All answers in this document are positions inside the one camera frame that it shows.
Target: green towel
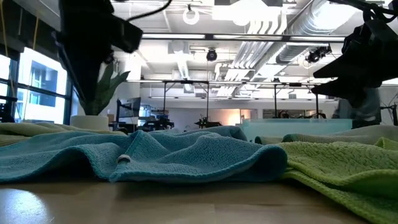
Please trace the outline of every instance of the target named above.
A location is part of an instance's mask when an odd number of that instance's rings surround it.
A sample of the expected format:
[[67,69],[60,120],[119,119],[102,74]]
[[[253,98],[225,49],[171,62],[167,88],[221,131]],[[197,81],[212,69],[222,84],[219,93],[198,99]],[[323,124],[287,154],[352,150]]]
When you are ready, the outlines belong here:
[[283,138],[258,136],[256,137],[255,142],[264,145],[295,141],[315,143],[358,142],[363,144],[374,144],[381,137],[385,137],[393,141],[398,141],[398,127],[375,125],[323,136],[314,136],[307,134],[287,134]]
[[286,142],[293,178],[373,223],[398,220],[398,142]]
[[71,131],[96,134],[125,135],[120,131],[95,131],[75,128],[73,126],[52,123],[0,123],[0,147],[25,141],[40,134],[64,133]]

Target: plant leaf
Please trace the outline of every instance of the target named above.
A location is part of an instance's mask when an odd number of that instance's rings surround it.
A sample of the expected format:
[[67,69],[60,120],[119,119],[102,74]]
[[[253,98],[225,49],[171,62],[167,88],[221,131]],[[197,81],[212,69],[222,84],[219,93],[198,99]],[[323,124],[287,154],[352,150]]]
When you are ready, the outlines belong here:
[[110,63],[109,65],[106,66],[103,76],[101,77],[101,80],[98,82],[97,90],[108,89],[111,84],[112,75],[113,75],[113,63]]
[[116,85],[116,87],[117,87],[117,86],[120,85],[122,82],[125,82],[125,81],[127,80],[127,77],[129,76],[129,74],[130,74],[130,71],[128,71],[128,72],[123,72],[122,74],[120,74],[120,75],[118,75],[118,76],[112,78],[112,79],[111,79],[111,84],[110,84],[110,86]]

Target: spotlight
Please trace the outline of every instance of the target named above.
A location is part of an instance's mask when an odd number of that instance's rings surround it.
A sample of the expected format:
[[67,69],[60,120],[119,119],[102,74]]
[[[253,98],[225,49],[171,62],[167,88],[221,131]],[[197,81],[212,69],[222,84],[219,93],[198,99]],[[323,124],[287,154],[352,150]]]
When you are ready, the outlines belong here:
[[318,62],[323,57],[325,57],[326,54],[330,53],[331,53],[330,45],[327,47],[317,47],[317,49],[310,51],[310,54],[307,57],[305,57],[305,60],[308,63],[315,63]]
[[207,61],[209,62],[213,62],[215,60],[217,60],[217,53],[215,49],[209,49],[209,52],[207,52]]

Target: ceiling light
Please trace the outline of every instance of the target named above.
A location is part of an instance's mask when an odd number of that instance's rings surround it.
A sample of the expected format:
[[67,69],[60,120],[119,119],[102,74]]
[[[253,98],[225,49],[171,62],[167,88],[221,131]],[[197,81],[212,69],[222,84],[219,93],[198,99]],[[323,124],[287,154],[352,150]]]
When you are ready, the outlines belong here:
[[162,83],[162,80],[127,80],[126,82],[131,83]]
[[230,34],[215,34],[214,39],[219,40],[255,40],[255,41],[280,41],[282,36],[280,35],[230,35]]
[[[193,18],[191,18],[191,19],[188,18],[188,13],[189,13],[189,12],[194,12],[194,13],[195,13],[195,15],[193,15]],[[199,21],[199,12],[198,12],[198,9],[191,9],[191,10],[186,9],[186,10],[184,11],[184,13],[182,14],[182,19],[183,19],[184,22],[185,22],[186,24],[188,24],[188,25],[195,25],[195,24],[198,23],[198,21]]]
[[243,84],[243,82],[209,81],[209,84]]
[[270,78],[273,77],[275,74],[278,74],[286,67],[286,65],[264,65],[260,68],[259,73],[263,78]]
[[205,39],[204,34],[143,34],[142,39],[150,40],[183,40],[183,39]]
[[286,42],[288,46],[317,46],[317,47],[327,47],[328,43],[298,43],[298,42]]
[[280,13],[280,7],[268,7],[261,0],[240,0],[230,6],[213,6],[213,20],[233,21],[245,26],[249,21],[269,21]]
[[284,9],[287,9],[287,8],[290,8],[290,7],[296,7],[296,6],[297,6],[297,3],[296,3],[296,2],[284,3],[284,4],[282,5],[282,7],[283,7]]
[[312,36],[293,36],[289,40],[290,41],[297,41],[297,42],[323,42],[323,43],[344,43],[344,38],[345,37],[333,37],[326,35],[324,37],[322,36],[317,36],[317,37],[312,37]]

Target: table surface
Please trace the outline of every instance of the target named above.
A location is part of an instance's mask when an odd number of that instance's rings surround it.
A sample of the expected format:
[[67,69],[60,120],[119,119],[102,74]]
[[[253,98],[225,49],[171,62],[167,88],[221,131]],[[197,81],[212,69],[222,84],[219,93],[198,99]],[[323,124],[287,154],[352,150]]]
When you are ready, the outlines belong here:
[[0,185],[0,223],[367,223],[294,181]]

